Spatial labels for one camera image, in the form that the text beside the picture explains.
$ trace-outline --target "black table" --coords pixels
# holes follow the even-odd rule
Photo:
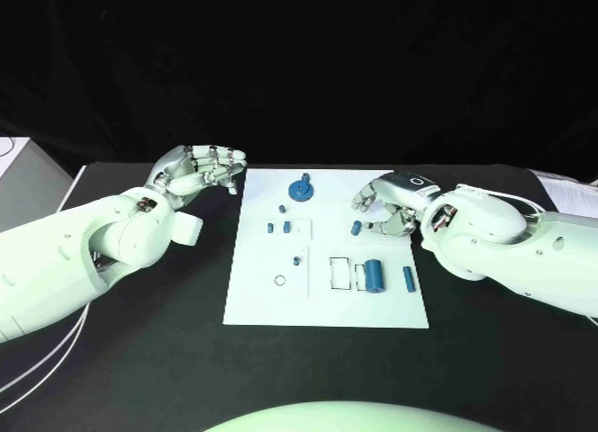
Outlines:
[[[466,183],[552,210],[524,169],[363,168],[402,168],[443,189]],[[66,208],[140,185],[148,171],[91,165]],[[202,192],[186,208],[203,219],[197,245],[173,244],[92,302],[71,356],[0,417],[0,430],[197,431],[255,410],[330,400],[410,405],[519,432],[598,430],[598,328],[492,281],[450,275],[417,234],[428,329],[223,326],[239,207],[241,197],[221,188]],[[0,346],[0,382],[43,355],[76,316]]]

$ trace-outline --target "white paper sheet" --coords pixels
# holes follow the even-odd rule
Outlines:
[[[366,231],[350,235],[355,220],[385,221],[389,216],[378,203],[366,213],[350,209],[358,190],[386,171],[306,170],[314,195],[294,202],[288,186],[303,172],[247,171],[223,324],[427,329],[410,238]],[[283,233],[284,221],[290,233]],[[348,258],[346,275],[343,260],[332,263],[332,257]],[[381,293],[365,291],[360,265],[369,259],[382,262]],[[407,291],[404,266],[411,267],[415,292]]]

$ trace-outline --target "black ring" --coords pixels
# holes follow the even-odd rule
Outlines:
[[[1,157],[1,156],[6,156],[13,151],[13,148],[16,147],[16,142],[1,131],[0,131],[0,135],[3,135],[3,137],[8,138],[8,140],[10,140],[10,149],[0,155],[0,157]]]

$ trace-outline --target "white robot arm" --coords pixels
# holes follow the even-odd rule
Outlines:
[[[170,241],[195,245],[202,220],[176,210],[210,185],[234,194],[245,165],[232,148],[179,146],[144,187],[0,234],[0,343],[68,316],[151,266]]]
[[[505,196],[526,204],[526,214]],[[421,247],[457,277],[490,277],[525,297],[598,318],[598,219],[544,211],[522,198],[464,184],[443,193],[407,172],[372,180],[352,206],[365,211],[375,200],[392,216],[363,223],[363,230],[401,236],[417,221]]]

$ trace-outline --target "blue object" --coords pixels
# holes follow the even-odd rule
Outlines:
[[[356,220],[353,222],[353,228],[350,228],[350,234],[355,236],[359,233],[360,230],[360,222]]]
[[[290,184],[288,196],[300,203],[307,201],[314,194],[314,188],[309,183],[309,175],[303,174],[301,179]]]
[[[415,293],[415,285],[412,284],[411,269],[408,267],[402,267],[402,275],[405,276],[407,292]]]
[[[381,272],[381,261],[369,259],[363,264],[363,274],[366,275],[366,291],[369,293],[382,293],[384,273]]]

